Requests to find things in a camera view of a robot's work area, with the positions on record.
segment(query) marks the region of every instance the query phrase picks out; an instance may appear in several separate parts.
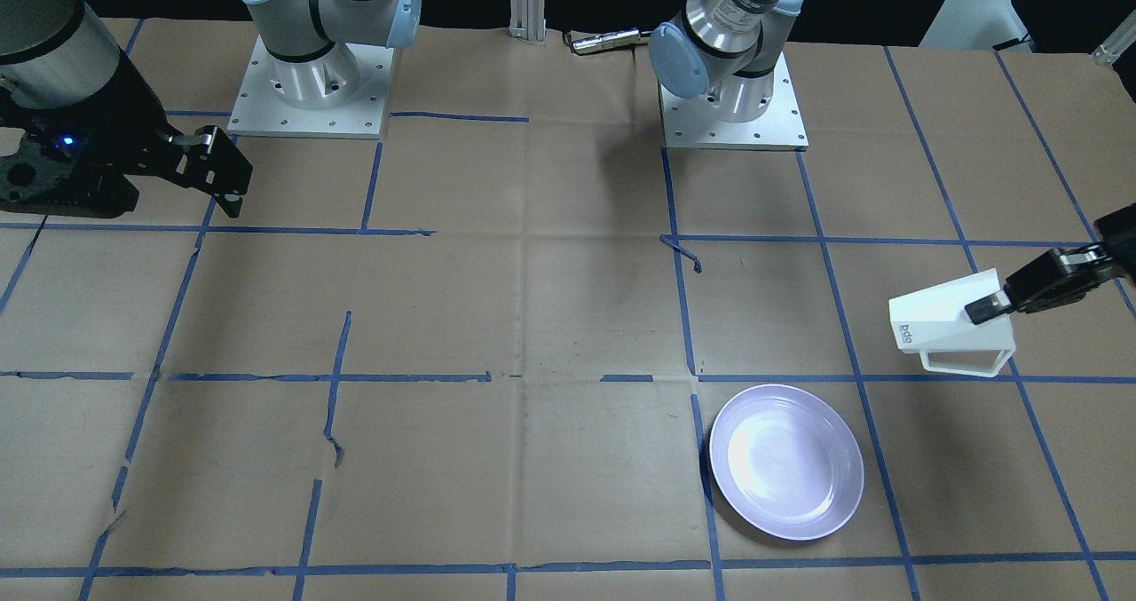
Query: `plate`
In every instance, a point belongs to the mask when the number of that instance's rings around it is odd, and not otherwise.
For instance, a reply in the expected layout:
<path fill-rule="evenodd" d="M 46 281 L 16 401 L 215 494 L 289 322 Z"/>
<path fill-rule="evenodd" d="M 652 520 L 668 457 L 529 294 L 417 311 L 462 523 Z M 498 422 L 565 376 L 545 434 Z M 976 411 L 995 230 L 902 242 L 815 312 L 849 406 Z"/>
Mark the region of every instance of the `plate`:
<path fill-rule="evenodd" d="M 844 526 L 863 495 L 863 456 L 847 423 L 800 387 L 734 395 L 710 429 L 710 470 L 743 519 L 809 541 Z"/>

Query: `cardboard surface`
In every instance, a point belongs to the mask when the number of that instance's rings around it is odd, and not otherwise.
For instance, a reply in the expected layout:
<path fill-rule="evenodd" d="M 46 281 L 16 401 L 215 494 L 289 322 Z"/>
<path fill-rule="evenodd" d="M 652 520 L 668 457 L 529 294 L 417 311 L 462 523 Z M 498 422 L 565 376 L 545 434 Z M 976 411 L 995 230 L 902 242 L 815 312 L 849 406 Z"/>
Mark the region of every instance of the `cardboard surface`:
<path fill-rule="evenodd" d="M 109 24 L 172 124 L 225 125 L 251 23 Z M 887 322 L 1136 201 L 1116 75 L 791 43 L 808 151 L 663 151 L 646 48 L 549 39 L 424 27 L 382 143 L 237 140 L 235 220 L 135 177 L 136 212 L 52 217 L 20 266 L 42 218 L 0 217 L 0 598 L 1134 589 L 1131 289 L 1014 315 L 988 382 Z M 826 539 L 750 527 L 702 464 L 762 383 L 857 437 Z"/>

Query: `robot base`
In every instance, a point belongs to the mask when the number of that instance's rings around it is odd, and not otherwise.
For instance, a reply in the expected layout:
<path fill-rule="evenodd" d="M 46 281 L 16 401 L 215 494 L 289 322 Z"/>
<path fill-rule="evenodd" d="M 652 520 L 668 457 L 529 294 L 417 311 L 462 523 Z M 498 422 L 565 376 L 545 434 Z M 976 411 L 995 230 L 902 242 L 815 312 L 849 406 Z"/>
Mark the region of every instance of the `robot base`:
<path fill-rule="evenodd" d="M 774 68 L 776 91 L 768 110 L 749 123 L 726 123 L 705 95 L 683 100 L 659 84 L 667 148 L 726 148 L 735 151 L 796 151 L 808 148 L 808 133 L 796 103 L 785 57 Z"/>
<path fill-rule="evenodd" d="M 351 99 L 326 110 L 293 108 L 276 94 L 272 56 L 264 42 L 249 58 L 240 95 L 228 119 L 232 135 L 333 136 L 341 140 L 382 140 L 386 128 L 386 102 L 393 74 L 394 51 L 385 47 L 348 43 L 359 60 L 359 87 Z"/>

